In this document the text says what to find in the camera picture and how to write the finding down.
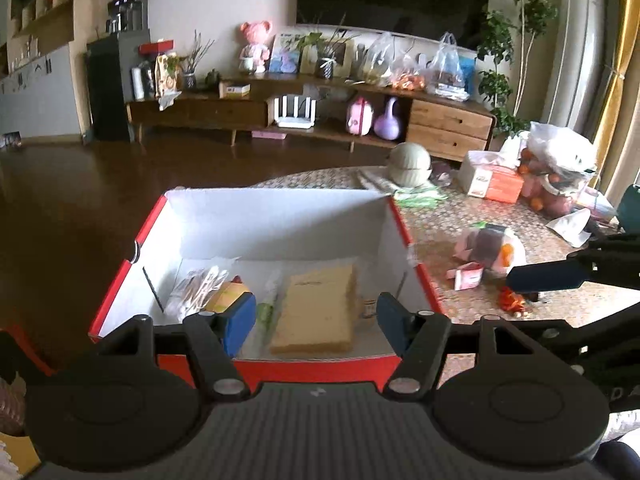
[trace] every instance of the purple vase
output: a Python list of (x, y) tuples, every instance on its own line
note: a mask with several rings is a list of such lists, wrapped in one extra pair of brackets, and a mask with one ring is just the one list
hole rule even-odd
[(397, 100), (395, 97), (389, 98), (389, 101), (386, 102), (385, 113), (380, 115), (373, 125), (373, 131), (382, 139), (396, 140), (400, 137), (400, 123), (393, 114), (394, 104)]

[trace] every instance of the tv stand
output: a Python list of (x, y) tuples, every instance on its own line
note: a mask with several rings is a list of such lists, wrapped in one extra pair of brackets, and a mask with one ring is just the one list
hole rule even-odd
[[(426, 92), (395, 90), (353, 81), (329, 80), (302, 74), (235, 75), (225, 82), (250, 83), (251, 93), (243, 98), (221, 99), (213, 92), (184, 92), (174, 105), (158, 111), (155, 101), (127, 104), (129, 120), (138, 126), (142, 142), (142, 126), (176, 126), (232, 131), (232, 145), (237, 130), (260, 130), (318, 139), (393, 148), (405, 140), (423, 145), (434, 156), (462, 160), (469, 150), (485, 150), (491, 140), (495, 118), (476, 102), (459, 103)], [(382, 112), (386, 96), (398, 97), (396, 115), (406, 125), (395, 141), (380, 139), (373, 131), (366, 136), (348, 134), (345, 119), (316, 119), (310, 129), (279, 128), (273, 121), (273, 99), (286, 94), (305, 94), (305, 86), (349, 89), (364, 95), (378, 113)]]

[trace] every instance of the teal bag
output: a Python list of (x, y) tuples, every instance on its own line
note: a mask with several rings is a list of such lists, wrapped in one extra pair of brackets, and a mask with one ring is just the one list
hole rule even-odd
[(620, 206), (618, 221), (625, 233), (640, 234), (640, 187), (635, 184), (626, 188)]

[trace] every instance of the red and white cardboard box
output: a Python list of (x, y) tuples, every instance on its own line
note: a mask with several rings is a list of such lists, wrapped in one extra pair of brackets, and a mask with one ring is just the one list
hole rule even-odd
[[(368, 190), (175, 189), (160, 197), (135, 240), (89, 330), (101, 338), (135, 314), (165, 324), (146, 275), (161, 303), (188, 270), (212, 258), (238, 258), (239, 274), (260, 302), (263, 276), (255, 269), (286, 262), (362, 258), (367, 280), (408, 310), (440, 305), (424, 264), (391, 197)], [(382, 387), (399, 360), (375, 320), (357, 326), (353, 351), (344, 355), (285, 358), (265, 345), (255, 359), (236, 359), (251, 388), (261, 381), (374, 381)], [(165, 369), (190, 380), (184, 356), (160, 356)]]

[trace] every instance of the wooden floor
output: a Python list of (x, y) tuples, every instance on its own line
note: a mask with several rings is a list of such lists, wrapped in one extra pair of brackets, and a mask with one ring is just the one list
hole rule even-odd
[(164, 130), (145, 145), (41, 145), (0, 152), (0, 326), (19, 323), (53, 365), (86, 331), (160, 194), (250, 186), (300, 171), (384, 164), (388, 150), (321, 139)]

